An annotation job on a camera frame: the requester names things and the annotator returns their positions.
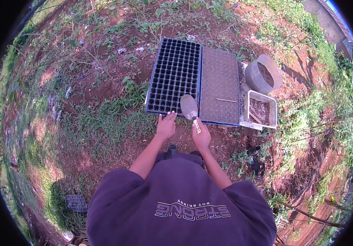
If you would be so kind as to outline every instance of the person's left hand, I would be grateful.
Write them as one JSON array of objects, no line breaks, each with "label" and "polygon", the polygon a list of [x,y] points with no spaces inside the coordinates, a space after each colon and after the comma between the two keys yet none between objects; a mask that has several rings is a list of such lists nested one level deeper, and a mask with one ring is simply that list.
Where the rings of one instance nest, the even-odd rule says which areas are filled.
[{"label": "person's left hand", "polygon": [[156,135],[160,136],[164,141],[174,135],[176,117],[177,113],[175,111],[168,112],[164,119],[162,119],[162,115],[160,114]]}]

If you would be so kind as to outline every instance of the soil-filled seedling tray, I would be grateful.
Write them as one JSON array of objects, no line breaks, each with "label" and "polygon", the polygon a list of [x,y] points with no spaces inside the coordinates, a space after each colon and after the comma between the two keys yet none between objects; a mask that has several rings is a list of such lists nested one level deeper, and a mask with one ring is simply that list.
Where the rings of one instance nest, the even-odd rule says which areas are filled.
[{"label": "soil-filled seedling tray", "polygon": [[212,124],[239,126],[236,57],[221,50],[203,47],[201,84],[200,119]]},{"label": "soil-filled seedling tray", "polygon": [[180,98],[199,98],[202,47],[179,39],[162,38],[149,82],[147,113],[175,111],[182,116]]}]

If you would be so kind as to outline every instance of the garden trowel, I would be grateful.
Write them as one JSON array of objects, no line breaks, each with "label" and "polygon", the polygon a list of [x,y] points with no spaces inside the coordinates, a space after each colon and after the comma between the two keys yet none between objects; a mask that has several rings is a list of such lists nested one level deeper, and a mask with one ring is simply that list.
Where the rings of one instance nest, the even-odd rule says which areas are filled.
[{"label": "garden trowel", "polygon": [[201,129],[196,119],[198,115],[197,103],[194,98],[189,94],[183,95],[180,99],[180,108],[186,119],[193,120],[194,125],[196,125],[197,134],[200,134]]}]

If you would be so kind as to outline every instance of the trowel handle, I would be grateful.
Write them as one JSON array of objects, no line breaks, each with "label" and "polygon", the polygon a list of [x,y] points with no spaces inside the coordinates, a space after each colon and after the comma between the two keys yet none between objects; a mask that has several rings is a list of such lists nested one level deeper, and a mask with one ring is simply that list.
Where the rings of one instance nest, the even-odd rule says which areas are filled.
[{"label": "trowel handle", "polygon": [[201,129],[200,129],[199,123],[197,122],[196,117],[194,117],[193,123],[194,123],[194,125],[196,125],[197,134],[200,134]]}]

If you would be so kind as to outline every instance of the black seedling tray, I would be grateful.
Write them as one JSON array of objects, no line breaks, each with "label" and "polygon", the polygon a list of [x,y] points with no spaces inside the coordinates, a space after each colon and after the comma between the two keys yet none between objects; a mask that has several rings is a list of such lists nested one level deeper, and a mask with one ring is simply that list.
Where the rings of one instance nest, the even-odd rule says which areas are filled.
[{"label": "black seedling tray", "polygon": [[182,116],[180,98],[191,95],[198,104],[202,47],[195,42],[162,38],[150,77],[145,111]]}]

